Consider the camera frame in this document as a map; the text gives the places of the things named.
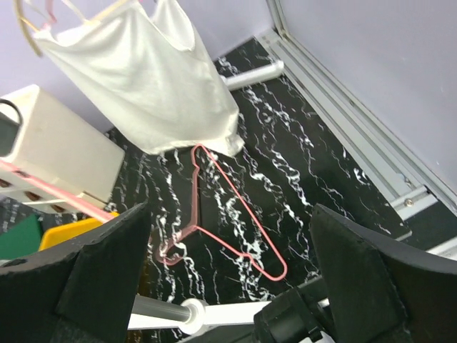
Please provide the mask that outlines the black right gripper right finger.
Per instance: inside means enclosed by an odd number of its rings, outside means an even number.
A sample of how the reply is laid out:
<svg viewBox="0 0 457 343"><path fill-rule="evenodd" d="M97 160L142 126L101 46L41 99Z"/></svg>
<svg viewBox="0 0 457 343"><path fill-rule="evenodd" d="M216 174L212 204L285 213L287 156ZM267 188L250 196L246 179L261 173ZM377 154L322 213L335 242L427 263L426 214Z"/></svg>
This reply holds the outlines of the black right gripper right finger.
<svg viewBox="0 0 457 343"><path fill-rule="evenodd" d="M456 262L317 204L310 233L336 342L455 342Z"/></svg>

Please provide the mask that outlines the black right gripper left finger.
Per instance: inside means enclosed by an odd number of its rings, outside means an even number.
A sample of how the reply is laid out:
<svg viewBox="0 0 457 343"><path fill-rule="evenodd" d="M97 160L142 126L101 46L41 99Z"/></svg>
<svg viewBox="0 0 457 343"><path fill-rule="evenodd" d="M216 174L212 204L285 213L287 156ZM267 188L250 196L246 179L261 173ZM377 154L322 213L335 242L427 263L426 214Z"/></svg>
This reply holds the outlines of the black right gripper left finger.
<svg viewBox="0 0 457 343"><path fill-rule="evenodd" d="M1 341L124 342L150 230L138 204L1 266Z"/></svg>

